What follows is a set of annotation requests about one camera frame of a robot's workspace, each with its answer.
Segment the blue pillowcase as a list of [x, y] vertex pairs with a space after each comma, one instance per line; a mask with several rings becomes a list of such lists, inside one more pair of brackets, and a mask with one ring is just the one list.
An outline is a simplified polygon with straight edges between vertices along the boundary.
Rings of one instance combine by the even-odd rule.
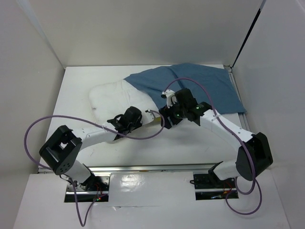
[[[179, 81], [169, 86], [178, 78]], [[190, 89], [199, 103], [209, 103], [211, 99], [215, 109], [222, 115], [246, 112], [225, 69], [183, 63], [134, 73], [126, 77], [125, 81], [148, 94], [159, 109], [166, 105], [161, 94], [169, 86], [175, 92], [183, 88]]]

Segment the white pillow with yellow edge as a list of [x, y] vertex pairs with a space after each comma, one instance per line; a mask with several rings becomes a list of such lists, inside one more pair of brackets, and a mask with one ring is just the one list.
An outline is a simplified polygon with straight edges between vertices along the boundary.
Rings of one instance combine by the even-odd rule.
[[142, 117], [143, 113], [148, 109], [158, 114], [158, 108], [152, 98], [125, 80], [93, 87], [89, 91], [89, 102], [94, 121], [112, 130], [115, 127], [108, 120], [124, 114], [131, 106], [139, 109]]

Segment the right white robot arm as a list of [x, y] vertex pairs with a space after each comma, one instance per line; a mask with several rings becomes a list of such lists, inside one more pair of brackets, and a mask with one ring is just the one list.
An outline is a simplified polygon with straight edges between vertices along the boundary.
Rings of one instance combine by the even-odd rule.
[[225, 180], [235, 177], [252, 181], [273, 163], [266, 135], [244, 130], [214, 111], [210, 104], [198, 103], [189, 89], [166, 90], [161, 97], [166, 99], [166, 105], [159, 110], [165, 128], [170, 129], [187, 119], [210, 130], [237, 152], [236, 160], [222, 161], [209, 169], [211, 186], [219, 187]]

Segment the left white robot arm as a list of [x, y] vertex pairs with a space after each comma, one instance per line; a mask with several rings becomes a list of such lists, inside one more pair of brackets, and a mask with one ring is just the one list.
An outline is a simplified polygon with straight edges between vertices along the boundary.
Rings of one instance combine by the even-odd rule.
[[67, 175], [83, 190], [91, 190], [100, 183], [91, 170], [76, 160], [78, 153], [90, 146], [112, 142], [142, 126], [142, 113], [129, 107], [124, 114], [108, 120], [103, 128], [90, 127], [79, 130], [62, 125], [41, 147], [39, 154], [56, 175]]

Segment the front aluminium rail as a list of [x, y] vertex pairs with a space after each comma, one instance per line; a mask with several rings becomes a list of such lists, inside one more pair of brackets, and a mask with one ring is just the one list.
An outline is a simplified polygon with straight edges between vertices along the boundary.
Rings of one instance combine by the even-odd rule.
[[216, 163], [204, 164], [176, 164], [176, 165], [146, 165], [146, 166], [112, 166], [112, 167], [89, 167], [93, 173], [114, 172], [163, 172], [163, 171], [195, 171], [209, 170]]

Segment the aluminium rail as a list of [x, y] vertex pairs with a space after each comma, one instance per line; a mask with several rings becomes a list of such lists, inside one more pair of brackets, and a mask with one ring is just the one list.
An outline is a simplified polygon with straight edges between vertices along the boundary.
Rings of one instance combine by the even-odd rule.
[[[229, 65], [224, 65], [224, 69], [226, 69], [228, 71], [228, 74], [229, 74], [231, 83], [233, 85], [233, 88], [235, 89], [235, 92], [237, 93], [237, 96], [238, 96], [240, 102], [242, 103], [242, 99], [241, 99], [241, 96], [240, 96], [240, 93], [239, 93], [239, 90], [238, 90], [238, 87], [237, 87], [237, 83], [236, 83], [236, 80], [235, 80], [235, 77], [234, 77], [234, 74], [233, 74], [232, 67], [229, 66]], [[242, 128], [246, 129], [247, 131], [251, 131], [251, 128], [249, 126], [249, 123], [248, 123], [248, 120], [247, 120], [247, 117], [246, 117], [246, 113], [239, 113], [238, 116], [239, 116]]]
[[114, 172], [163, 172], [163, 171], [195, 171], [209, 170], [216, 163], [204, 164], [176, 164], [176, 165], [146, 165], [146, 166], [112, 166], [112, 167], [89, 167], [93, 173]]

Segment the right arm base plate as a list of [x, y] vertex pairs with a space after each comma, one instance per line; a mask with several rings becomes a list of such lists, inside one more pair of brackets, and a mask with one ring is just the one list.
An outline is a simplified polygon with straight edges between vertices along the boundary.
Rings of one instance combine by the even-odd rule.
[[194, 174], [190, 184], [194, 186], [196, 200], [225, 199], [227, 194], [229, 199], [239, 198], [234, 178], [217, 180], [213, 183], [208, 174]]

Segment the right aluminium rail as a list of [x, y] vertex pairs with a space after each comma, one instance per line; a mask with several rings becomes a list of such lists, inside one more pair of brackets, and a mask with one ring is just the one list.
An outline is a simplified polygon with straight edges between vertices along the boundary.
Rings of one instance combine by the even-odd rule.
[[[226, 69], [228, 71], [228, 74], [229, 74], [231, 83], [233, 85], [233, 88], [235, 89], [235, 92], [237, 93], [237, 96], [238, 96], [240, 102], [242, 103], [242, 99], [241, 99], [241, 96], [240, 96], [240, 93], [239, 93], [239, 90], [238, 90], [238, 87], [237, 87], [237, 83], [236, 83], [236, 80], [235, 80], [235, 77], [234, 77], [234, 74], [233, 74], [232, 67], [229, 66], [229, 65], [224, 65], [224, 69]], [[247, 131], [251, 131], [251, 128], [249, 126], [249, 123], [248, 123], [248, 120], [247, 120], [247, 117], [246, 117], [246, 113], [239, 113], [238, 116], [239, 116], [242, 128], [246, 129]]]

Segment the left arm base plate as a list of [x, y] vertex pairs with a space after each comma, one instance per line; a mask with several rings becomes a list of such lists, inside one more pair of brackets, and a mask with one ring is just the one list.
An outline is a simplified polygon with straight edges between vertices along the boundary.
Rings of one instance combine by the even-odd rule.
[[[75, 196], [72, 182], [69, 181], [68, 176], [60, 176], [60, 178], [67, 182], [65, 199], [66, 203], [74, 203]], [[90, 177], [89, 181], [79, 183], [74, 181], [76, 196], [78, 202], [108, 202], [109, 200], [109, 187], [110, 187], [110, 174], [97, 173], [94, 177]]]

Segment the black corner post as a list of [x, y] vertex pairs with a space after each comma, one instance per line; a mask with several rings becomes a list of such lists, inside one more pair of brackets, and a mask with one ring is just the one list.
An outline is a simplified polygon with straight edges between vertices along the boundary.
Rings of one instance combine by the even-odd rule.
[[250, 34], [251, 34], [251, 32], [252, 32], [254, 26], [255, 26], [255, 24], [256, 24], [256, 22], [257, 22], [259, 16], [260, 16], [260, 14], [261, 14], [261, 11], [262, 11], [262, 9], [263, 9], [263, 7], [264, 7], [264, 5], [265, 5], [265, 2], [266, 2], [266, 0], [262, 0], [262, 3], [261, 3], [261, 5], [260, 5], [260, 7], [259, 7], [259, 9], [258, 9], [258, 11], [257, 11], [257, 13], [256, 13], [256, 15], [255, 15], [255, 17], [254, 17], [254, 19], [253, 19], [251, 25], [250, 25], [250, 28], [249, 28], [249, 30], [248, 30], [246, 36], [245, 36], [245, 39], [244, 39], [244, 41], [243, 41], [243, 43], [242, 43], [242, 45], [241, 45], [241, 47], [240, 47], [240, 50], [239, 50], [239, 52], [238, 52], [238, 54], [237, 54], [237, 56], [236, 56], [236, 58], [235, 58], [235, 61], [234, 61], [233, 65], [231, 66], [231, 68], [233, 68], [233, 67], [235, 66], [235, 64], [236, 64], [236, 62], [237, 62], [237, 60], [238, 60], [238, 58], [239, 58], [241, 52], [243, 51], [244, 46], [245, 46], [245, 44], [247, 43], [248, 38], [249, 38], [249, 36], [250, 36]]

